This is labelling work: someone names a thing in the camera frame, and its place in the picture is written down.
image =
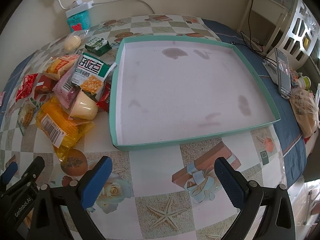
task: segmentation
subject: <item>blue fabric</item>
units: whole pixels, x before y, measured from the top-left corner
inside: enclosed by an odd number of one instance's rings
[[[13,91],[13,89],[15,88],[21,74],[22,71],[24,70],[24,68],[26,67],[26,65],[28,64],[28,62],[31,60],[31,58],[33,57],[34,53],[31,54],[29,57],[27,57],[26,59],[24,59],[12,72],[8,82],[6,83],[3,91],[5,91],[5,95],[4,95],[4,99],[2,101],[2,106],[0,106],[0,113],[5,111],[5,109],[7,108],[7,104],[9,102],[9,98],[10,95]],[[3,116],[4,114],[0,114],[0,126],[2,124],[2,120],[3,120]]]
[[[236,38],[238,37],[242,39],[241,35],[236,33],[231,28],[215,21],[203,21],[205,25],[207,25],[219,36],[221,41],[226,43],[234,41],[244,44],[243,41]],[[284,167],[287,177],[287,184],[288,187],[290,187],[300,177],[307,163],[306,148],[303,137],[301,136],[300,128],[289,101],[281,97],[278,92],[278,87],[272,82],[268,72],[264,68],[262,64],[263,59],[246,46],[237,45],[237,48],[248,59],[258,75],[260,75],[263,83],[267,87],[271,97],[273,98],[273,101],[278,108],[281,120],[276,122],[273,126],[279,138],[284,155]]]

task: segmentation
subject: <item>beige wall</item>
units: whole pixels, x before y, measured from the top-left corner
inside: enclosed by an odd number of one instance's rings
[[[74,0],[61,0],[67,7]],[[111,0],[94,0],[104,2]],[[237,29],[248,0],[143,0],[158,13],[199,16]],[[90,10],[92,25],[101,21],[150,14],[138,2],[97,5]],[[0,91],[14,70],[38,48],[69,33],[64,11],[54,0],[23,0],[0,35]]]

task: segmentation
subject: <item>yellow plastic wrapper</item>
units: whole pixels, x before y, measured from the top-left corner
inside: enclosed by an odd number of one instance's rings
[[[36,115],[36,126],[50,139],[62,165],[68,158],[68,151],[94,126],[88,120],[69,120],[68,116],[56,96],[44,103]]]

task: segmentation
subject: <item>blue rubber pad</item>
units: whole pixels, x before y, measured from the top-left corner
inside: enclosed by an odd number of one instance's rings
[[[95,174],[92,176],[91,180],[88,182],[86,187],[81,193],[81,205],[84,209],[92,207],[96,201],[102,187],[108,180],[112,172],[112,160],[109,157],[103,156],[104,161],[101,160],[94,167]]]
[[[12,162],[9,167],[2,173],[2,182],[6,185],[9,184],[10,180],[18,170],[18,165],[16,162]]]
[[[233,206],[242,210],[245,203],[245,192],[220,159],[216,159],[214,163],[214,172],[220,180]]]

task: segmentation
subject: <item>barcode label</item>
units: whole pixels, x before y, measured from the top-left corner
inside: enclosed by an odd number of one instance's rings
[[[73,87],[70,85],[70,77],[68,77],[68,79],[64,82],[62,88],[64,90],[66,90],[67,92],[69,92],[70,90],[73,89]]]
[[[48,114],[41,120],[41,128],[52,144],[59,148],[66,133],[50,118]]]

